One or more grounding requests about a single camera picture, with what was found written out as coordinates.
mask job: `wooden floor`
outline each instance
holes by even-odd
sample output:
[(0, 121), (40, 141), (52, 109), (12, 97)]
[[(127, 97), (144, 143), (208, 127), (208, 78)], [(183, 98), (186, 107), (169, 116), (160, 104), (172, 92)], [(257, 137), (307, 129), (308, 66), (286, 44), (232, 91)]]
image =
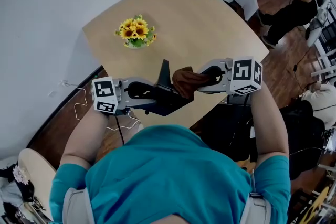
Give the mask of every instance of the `wooden floor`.
[[(263, 13), (274, 14), (281, 7), (288, 5), (290, 0), (258, 0), (260, 10)], [(237, 13), (242, 15), (242, 9), (239, 8)], [(267, 30), (262, 28), (257, 17), (253, 17), (247, 22), (251, 29), (258, 35), (264, 34)], [(295, 28), (288, 33), (277, 45), (277, 47), (270, 51), (269, 55), (262, 61), (264, 65), (264, 81), (271, 90), (276, 103), (281, 108), (289, 104), (290, 99), (297, 97), (303, 92), (303, 88), (316, 80), (311, 78), (310, 73), (321, 69), (317, 62), (318, 53), (315, 47), (312, 47), (303, 61), (300, 63), (296, 72), (295, 78), (293, 67), (308, 51), (304, 39), (304, 32), (301, 28)], [(99, 74), (104, 77), (107, 74), (103, 71)], [(90, 94), (90, 83), (85, 86), (86, 98), (88, 102), (92, 100)], [(65, 148), (66, 142), (78, 124), (75, 117), (74, 105), (75, 103), (83, 103), (83, 91), (80, 91), (72, 98), (61, 111), (50, 121), (43, 132), (37, 137), (31, 148), (40, 152), (42, 156), (48, 160), (52, 166), (58, 167), (61, 155)], [(89, 109), (88, 106), (76, 105), (78, 117), (82, 118)], [(128, 116), (123, 116), (120, 119), (121, 126), (131, 126), (135, 120)], [(122, 129), (125, 141), (128, 141), (134, 133), (137, 132), (139, 123), (131, 130)], [(111, 117), (109, 127), (116, 129), (115, 119)], [(121, 146), (120, 135), (118, 131), (106, 130), (102, 147), (99, 151), (97, 159), (100, 159), (106, 153)], [(336, 160), (336, 156), (327, 155), (322, 157), (322, 162), (330, 164)], [(254, 164), (241, 162), (241, 166), (247, 166), (252, 169)], [(322, 169), (316, 168), (311, 171), (302, 173), (302, 175), (292, 182), (292, 191), (303, 187), (307, 192), (314, 190), (324, 176)]]

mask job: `person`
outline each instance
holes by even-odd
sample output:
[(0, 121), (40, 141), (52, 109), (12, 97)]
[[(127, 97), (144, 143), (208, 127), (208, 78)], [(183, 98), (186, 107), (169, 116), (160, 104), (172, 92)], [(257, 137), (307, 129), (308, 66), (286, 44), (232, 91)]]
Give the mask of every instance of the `person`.
[(279, 40), (289, 31), (297, 26), (305, 25), (317, 15), (318, 7), (324, 0), (293, 0), (292, 4), (279, 10), (274, 15), (263, 14), (260, 11), (257, 15), (261, 25), (271, 26), (267, 36), (262, 36), (261, 41), (271, 48), (275, 48)]
[(301, 100), (308, 101), (314, 117), (324, 122), (325, 129), (330, 129), (336, 123), (336, 88), (330, 84), (316, 82), (303, 93)]
[[(251, 109), (259, 154), (254, 176), (177, 125), (144, 128), (91, 167), (108, 124), (91, 108), (71, 134), (53, 180), (54, 222), (239, 223), (250, 193), (257, 192), (270, 203), (271, 223), (286, 223), (288, 137), (264, 83), (251, 94)], [(81, 189), (87, 202), (76, 198)], [(89, 221), (81, 219), (83, 208)]]

